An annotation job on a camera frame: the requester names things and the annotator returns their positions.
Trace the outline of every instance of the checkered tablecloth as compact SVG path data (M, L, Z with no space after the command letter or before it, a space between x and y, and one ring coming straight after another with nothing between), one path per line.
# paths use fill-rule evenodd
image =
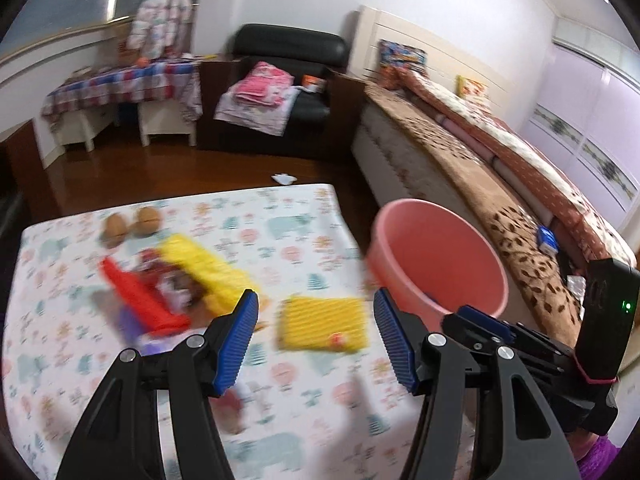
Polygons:
M186 120L202 115L197 62L156 62L147 68L123 68L56 88L42 105L52 127L60 115L114 103L175 99Z

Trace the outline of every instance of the headboard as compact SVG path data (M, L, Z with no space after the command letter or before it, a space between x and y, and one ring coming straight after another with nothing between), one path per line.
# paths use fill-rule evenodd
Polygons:
M441 37L382 10L361 6L356 36L351 47L349 73L364 78L376 77L380 40L423 49L427 53L429 77L452 92L456 91L457 75L484 83L489 87L493 114L503 118L509 107L509 81Z

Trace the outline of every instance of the armchair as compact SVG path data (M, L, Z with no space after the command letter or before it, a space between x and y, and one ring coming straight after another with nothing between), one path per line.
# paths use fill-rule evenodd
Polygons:
M325 92L301 92L282 137L213 119L222 94L266 61L294 76L327 79ZM240 28L231 54L200 65L203 116L196 125L199 149L263 153L317 160L350 156L351 143L364 103L364 82L344 75L348 48L339 36L276 25Z

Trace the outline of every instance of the metal screw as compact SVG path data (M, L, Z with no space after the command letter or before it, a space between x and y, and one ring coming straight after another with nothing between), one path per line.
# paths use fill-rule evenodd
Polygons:
M447 343L447 338L444 337L442 334L433 333L433 334L429 334L427 341L434 346L444 346Z
M189 348L200 348L204 345L204 338L200 334L192 335L187 339L187 346Z
M132 350L131 348L127 348L126 350L123 350L122 352L120 352L120 360L123 363L130 363L135 358L136 358L136 351Z
M503 358L503 359L513 359L513 356L515 355L513 353L513 350L511 350L511 348L509 348L508 346L501 346L500 348L498 348L498 355Z

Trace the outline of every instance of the pink bucket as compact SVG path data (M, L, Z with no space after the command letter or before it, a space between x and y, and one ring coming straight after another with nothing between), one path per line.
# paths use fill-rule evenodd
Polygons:
M445 314L471 305L498 317L509 286L494 249L468 222L431 202L385 205L373 225L367 264L398 308L432 332Z

